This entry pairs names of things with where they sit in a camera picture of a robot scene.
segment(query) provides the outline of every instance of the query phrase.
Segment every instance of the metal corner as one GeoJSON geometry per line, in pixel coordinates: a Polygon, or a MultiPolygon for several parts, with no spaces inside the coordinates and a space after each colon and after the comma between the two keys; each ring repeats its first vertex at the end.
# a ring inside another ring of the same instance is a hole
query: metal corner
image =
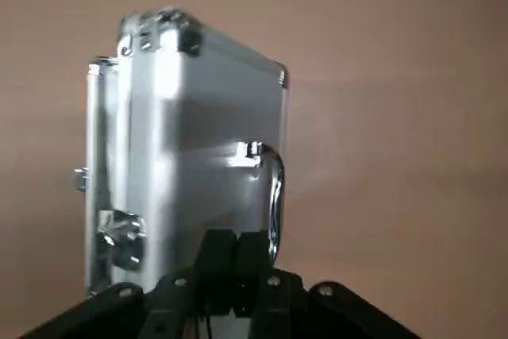
{"type": "Polygon", "coordinates": [[[98,56],[98,57],[95,57],[88,64],[88,74],[89,75],[98,75],[99,72],[104,67],[112,67],[112,66],[114,66],[116,64],[118,64],[118,61],[114,57],[107,57],[107,56],[98,56]]]}
{"type": "Polygon", "coordinates": [[[289,71],[287,70],[287,67],[281,64],[280,62],[276,61],[277,65],[280,67],[280,74],[279,74],[279,85],[283,89],[289,88],[289,71]]]}
{"type": "Polygon", "coordinates": [[[199,56],[202,48],[203,35],[201,23],[190,14],[177,9],[161,10],[158,17],[159,30],[178,30],[178,52],[189,56],[199,56]]]}

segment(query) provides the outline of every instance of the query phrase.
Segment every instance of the chrome handle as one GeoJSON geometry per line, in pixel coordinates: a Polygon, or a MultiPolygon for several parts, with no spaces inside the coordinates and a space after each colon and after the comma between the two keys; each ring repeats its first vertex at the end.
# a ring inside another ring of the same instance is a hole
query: chrome handle
{"type": "Polygon", "coordinates": [[[270,199],[268,204],[268,240],[271,262],[275,263],[282,239],[283,201],[284,201],[284,164],[280,155],[272,147],[262,142],[247,144],[247,157],[254,159],[256,167],[270,167],[270,199]]]}

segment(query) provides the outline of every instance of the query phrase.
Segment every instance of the wooden surface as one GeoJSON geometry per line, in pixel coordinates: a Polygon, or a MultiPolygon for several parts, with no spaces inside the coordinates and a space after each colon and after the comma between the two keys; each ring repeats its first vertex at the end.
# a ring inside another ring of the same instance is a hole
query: wooden surface
{"type": "Polygon", "coordinates": [[[87,63],[168,4],[290,68],[280,267],[508,336],[508,0],[0,0],[2,337],[83,297],[87,63]]]}

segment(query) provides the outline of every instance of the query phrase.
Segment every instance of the black mount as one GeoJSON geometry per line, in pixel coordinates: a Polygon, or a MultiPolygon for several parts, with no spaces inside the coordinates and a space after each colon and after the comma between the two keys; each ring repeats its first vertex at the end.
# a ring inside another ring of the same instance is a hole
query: black mount
{"type": "Polygon", "coordinates": [[[298,275],[271,267],[267,246],[266,232],[237,238],[210,230],[194,266],[166,275],[153,291],[115,284],[23,338],[180,339],[196,337],[203,318],[211,337],[210,316],[231,310],[251,318],[250,339],[418,338],[339,283],[306,291],[298,275]]]}

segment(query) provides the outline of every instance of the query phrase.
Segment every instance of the aluminum case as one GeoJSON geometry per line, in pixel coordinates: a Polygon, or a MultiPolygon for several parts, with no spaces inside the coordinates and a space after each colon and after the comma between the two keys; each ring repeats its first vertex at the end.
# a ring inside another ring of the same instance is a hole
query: aluminum case
{"type": "Polygon", "coordinates": [[[282,233],[287,71],[182,10],[121,23],[88,69],[86,286],[145,291],[205,229],[282,233]]]}

